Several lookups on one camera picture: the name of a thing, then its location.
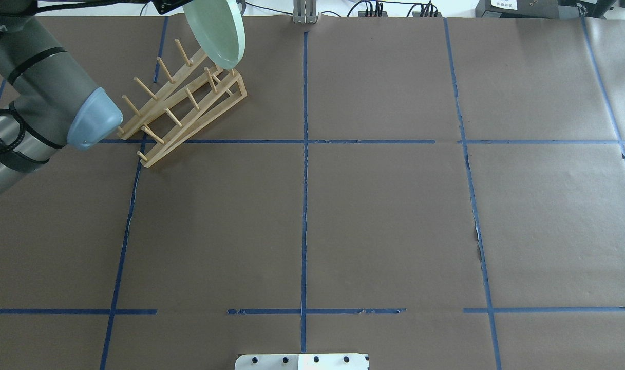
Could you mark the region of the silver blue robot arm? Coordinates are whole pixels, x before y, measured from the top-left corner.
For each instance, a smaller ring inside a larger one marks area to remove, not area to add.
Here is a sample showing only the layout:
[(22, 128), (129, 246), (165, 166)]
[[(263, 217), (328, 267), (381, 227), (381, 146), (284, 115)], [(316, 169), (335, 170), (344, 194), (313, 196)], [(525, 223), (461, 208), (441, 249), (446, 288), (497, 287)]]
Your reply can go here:
[(106, 91), (36, 19), (44, 12), (108, 5), (0, 1), (0, 75), (18, 92), (0, 107), (0, 195), (60, 149), (88, 150), (122, 124)]

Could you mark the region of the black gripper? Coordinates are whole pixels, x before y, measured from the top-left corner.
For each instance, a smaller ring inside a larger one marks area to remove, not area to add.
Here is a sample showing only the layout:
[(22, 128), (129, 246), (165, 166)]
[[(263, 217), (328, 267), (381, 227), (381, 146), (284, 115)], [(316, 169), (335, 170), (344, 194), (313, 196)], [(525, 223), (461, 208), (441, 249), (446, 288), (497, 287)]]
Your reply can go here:
[(190, 3), (191, 0), (152, 0), (150, 2), (154, 5), (159, 15), (164, 15), (183, 7), (183, 5)]

